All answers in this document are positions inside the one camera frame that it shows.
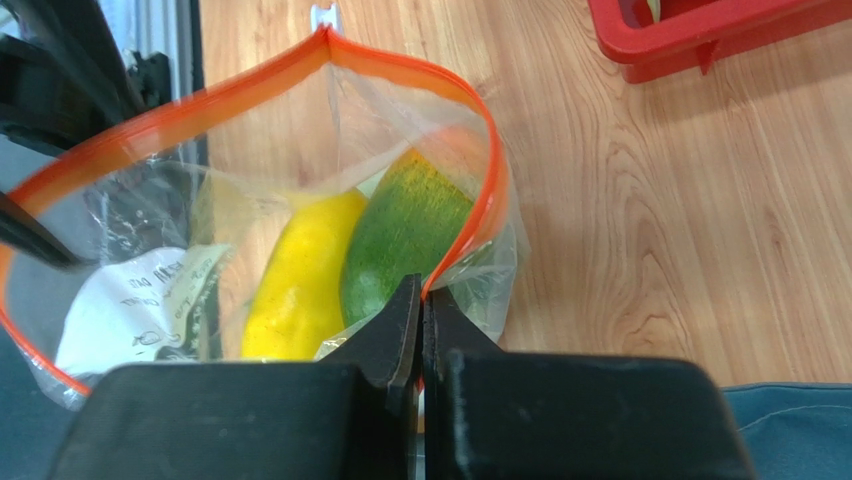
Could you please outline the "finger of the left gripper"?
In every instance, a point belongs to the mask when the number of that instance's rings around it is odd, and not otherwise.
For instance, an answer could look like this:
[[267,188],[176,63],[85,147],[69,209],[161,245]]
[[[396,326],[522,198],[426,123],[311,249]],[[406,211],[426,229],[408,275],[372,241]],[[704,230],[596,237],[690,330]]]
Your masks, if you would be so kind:
[[79,256],[5,193],[1,193],[1,242],[56,269],[84,265]]

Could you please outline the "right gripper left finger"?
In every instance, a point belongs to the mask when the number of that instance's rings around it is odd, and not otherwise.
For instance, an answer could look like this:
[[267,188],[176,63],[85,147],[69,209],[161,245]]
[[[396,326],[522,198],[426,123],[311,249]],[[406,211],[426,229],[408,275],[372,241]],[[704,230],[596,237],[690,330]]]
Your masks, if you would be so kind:
[[124,366],[96,386],[53,479],[412,479],[418,275],[317,362]]

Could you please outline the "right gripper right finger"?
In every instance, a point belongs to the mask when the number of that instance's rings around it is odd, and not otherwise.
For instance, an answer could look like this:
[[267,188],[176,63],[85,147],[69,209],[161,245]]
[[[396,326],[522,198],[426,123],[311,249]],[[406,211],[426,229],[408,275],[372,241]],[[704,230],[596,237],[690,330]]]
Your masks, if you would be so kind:
[[429,479],[752,479],[722,393],[679,359],[509,353],[423,305]]

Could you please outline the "yellow bell pepper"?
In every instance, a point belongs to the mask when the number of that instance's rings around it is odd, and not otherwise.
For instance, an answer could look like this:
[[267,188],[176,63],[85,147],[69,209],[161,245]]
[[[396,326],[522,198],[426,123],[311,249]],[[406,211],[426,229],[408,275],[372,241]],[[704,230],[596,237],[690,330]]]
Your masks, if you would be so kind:
[[341,272],[366,205],[367,198],[354,189],[293,212],[255,292],[242,358],[311,360],[344,329]]

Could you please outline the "clear zip top bag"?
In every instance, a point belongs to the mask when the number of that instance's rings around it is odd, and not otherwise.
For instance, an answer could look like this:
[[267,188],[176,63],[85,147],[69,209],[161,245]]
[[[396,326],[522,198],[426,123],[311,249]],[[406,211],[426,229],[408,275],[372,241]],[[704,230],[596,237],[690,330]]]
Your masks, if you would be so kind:
[[481,95],[434,63],[318,22],[291,49],[49,158],[14,202],[84,265],[1,249],[1,328],[42,391],[77,409],[125,365],[241,357],[249,310],[293,212],[379,181],[414,149],[472,201],[420,297],[447,288],[502,335],[526,245]]

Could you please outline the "green orange mango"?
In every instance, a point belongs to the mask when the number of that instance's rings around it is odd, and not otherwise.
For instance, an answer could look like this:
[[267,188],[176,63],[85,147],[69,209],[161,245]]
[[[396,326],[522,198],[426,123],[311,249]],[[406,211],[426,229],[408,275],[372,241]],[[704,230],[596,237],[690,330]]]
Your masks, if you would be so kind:
[[418,151],[387,169],[359,218],[340,287],[344,325],[379,312],[409,274],[426,278],[454,243],[473,201]]

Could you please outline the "plaid pillow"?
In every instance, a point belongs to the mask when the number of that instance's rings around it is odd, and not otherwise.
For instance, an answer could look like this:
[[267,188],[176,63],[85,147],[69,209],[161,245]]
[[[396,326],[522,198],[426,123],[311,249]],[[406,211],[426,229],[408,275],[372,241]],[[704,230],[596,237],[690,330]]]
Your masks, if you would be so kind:
[[[850,478],[850,385],[753,384],[724,394],[760,478]],[[18,347],[3,334],[2,478],[45,478],[73,417],[44,395]]]

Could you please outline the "red plastic bin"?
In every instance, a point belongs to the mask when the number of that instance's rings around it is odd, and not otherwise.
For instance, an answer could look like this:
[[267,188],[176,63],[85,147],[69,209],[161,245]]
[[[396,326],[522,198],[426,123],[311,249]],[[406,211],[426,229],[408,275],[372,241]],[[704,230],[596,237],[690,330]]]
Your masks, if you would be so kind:
[[601,52],[630,84],[698,67],[851,18],[849,1],[590,1]]

